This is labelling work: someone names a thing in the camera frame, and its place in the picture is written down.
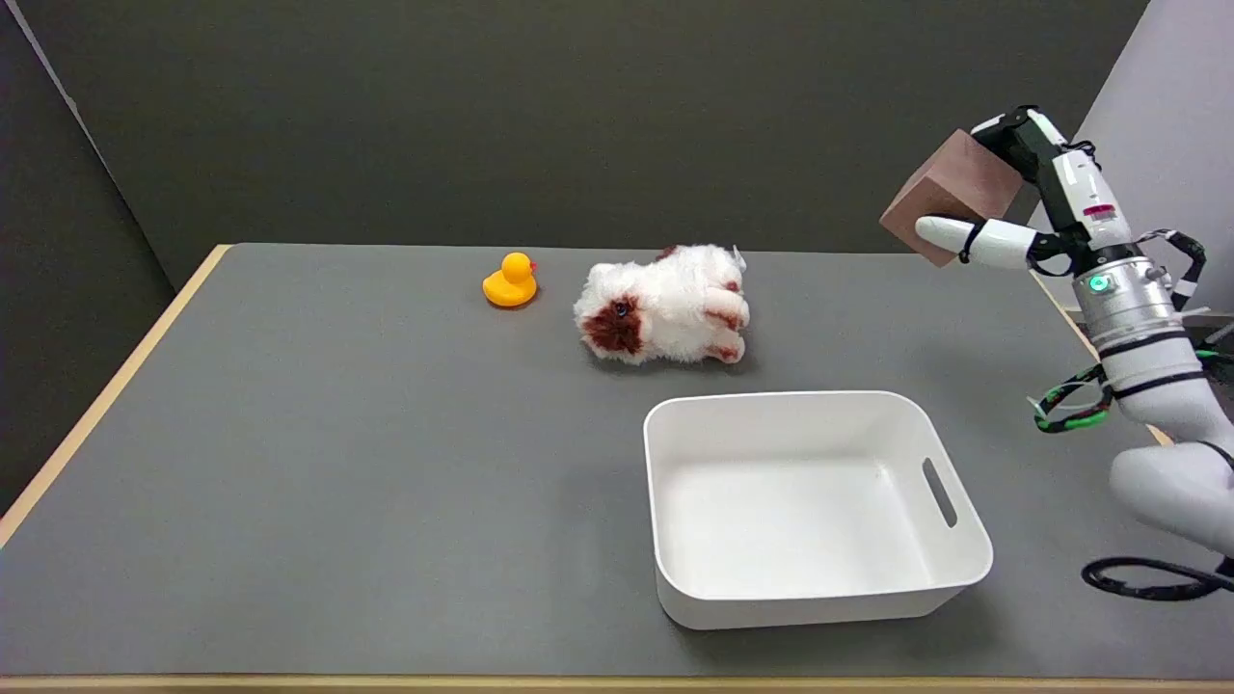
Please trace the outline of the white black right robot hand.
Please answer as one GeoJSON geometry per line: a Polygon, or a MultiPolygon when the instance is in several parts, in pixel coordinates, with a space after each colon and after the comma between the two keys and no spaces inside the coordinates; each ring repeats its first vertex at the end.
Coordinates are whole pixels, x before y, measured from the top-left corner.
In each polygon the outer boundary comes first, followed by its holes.
{"type": "Polygon", "coordinates": [[[1090,141],[1070,142],[1035,106],[1019,106],[976,123],[970,137],[1018,172],[1039,194],[1053,228],[1007,224],[997,214],[921,214],[917,237],[963,264],[1043,273],[1043,262],[1067,256],[1066,274],[1141,254],[1090,141]]]}

